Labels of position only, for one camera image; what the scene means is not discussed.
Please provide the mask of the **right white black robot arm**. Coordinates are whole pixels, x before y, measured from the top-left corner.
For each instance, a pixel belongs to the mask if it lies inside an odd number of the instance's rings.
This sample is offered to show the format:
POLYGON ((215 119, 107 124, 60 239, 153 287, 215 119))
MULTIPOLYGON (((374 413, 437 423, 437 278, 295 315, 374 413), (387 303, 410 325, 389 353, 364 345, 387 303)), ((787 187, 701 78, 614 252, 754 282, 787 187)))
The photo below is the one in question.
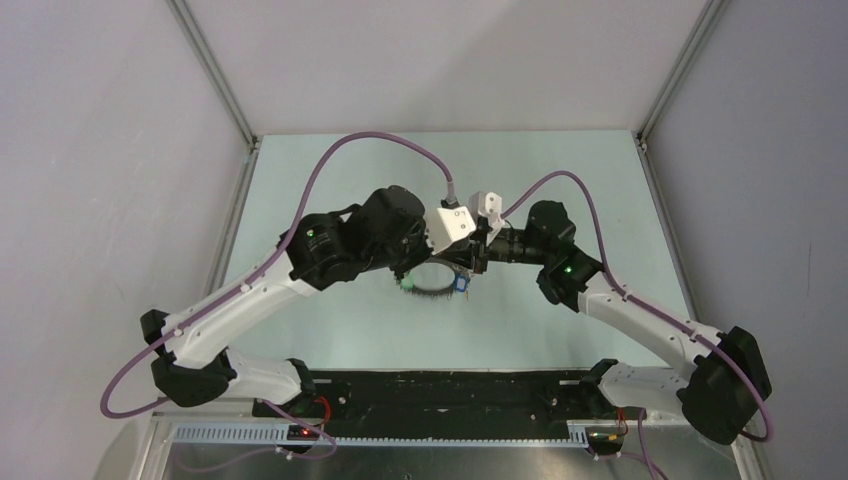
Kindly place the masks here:
POLYGON ((682 416, 698 433, 722 445, 743 437, 765 416, 773 388, 755 337, 741 327, 721 331, 654 306, 618 282, 610 268, 582 251, 564 205, 535 203, 522 229, 509 228, 502 200, 480 193, 470 200, 476 228, 472 265, 537 264, 536 283, 546 300, 598 320, 647 348, 671 369, 669 376, 640 373, 621 361, 596 365, 596 380, 580 394, 583 409, 604 418, 618 407, 646 407, 682 416))

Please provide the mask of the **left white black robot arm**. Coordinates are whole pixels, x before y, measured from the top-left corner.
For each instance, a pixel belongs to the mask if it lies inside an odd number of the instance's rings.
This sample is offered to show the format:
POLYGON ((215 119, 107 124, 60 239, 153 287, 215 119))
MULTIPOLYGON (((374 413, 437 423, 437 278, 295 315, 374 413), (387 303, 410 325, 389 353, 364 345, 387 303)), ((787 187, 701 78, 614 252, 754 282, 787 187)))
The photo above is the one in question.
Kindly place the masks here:
POLYGON ((151 364, 159 391, 180 407, 218 398, 253 398, 304 416, 316 403, 301 360, 241 353, 231 342, 282 308, 359 275, 409 270, 468 239, 477 229, 466 206, 426 210, 392 185, 363 204, 302 217, 259 265, 178 314, 152 310, 141 318, 157 354, 151 364))

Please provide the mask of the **large metal keyring with keys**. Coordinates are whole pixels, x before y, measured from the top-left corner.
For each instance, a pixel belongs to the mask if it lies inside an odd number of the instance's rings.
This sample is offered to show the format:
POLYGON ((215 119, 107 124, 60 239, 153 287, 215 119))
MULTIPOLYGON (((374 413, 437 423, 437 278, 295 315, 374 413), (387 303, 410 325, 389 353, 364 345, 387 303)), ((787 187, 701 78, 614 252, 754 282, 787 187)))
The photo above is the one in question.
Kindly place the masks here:
POLYGON ((412 295, 436 299, 464 294, 470 284, 469 269, 455 263, 431 259, 405 273, 396 281, 400 289, 412 295))

